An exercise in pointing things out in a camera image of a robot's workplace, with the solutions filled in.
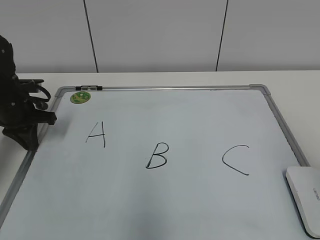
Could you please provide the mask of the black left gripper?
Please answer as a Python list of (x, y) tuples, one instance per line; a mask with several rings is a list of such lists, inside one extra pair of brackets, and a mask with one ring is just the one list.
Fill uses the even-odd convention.
[(2, 133), (16, 141), (27, 151), (39, 147), (38, 124), (54, 125), (57, 116), (54, 112), (35, 109), (18, 87), (14, 51), (11, 43), (0, 37), (0, 125)]

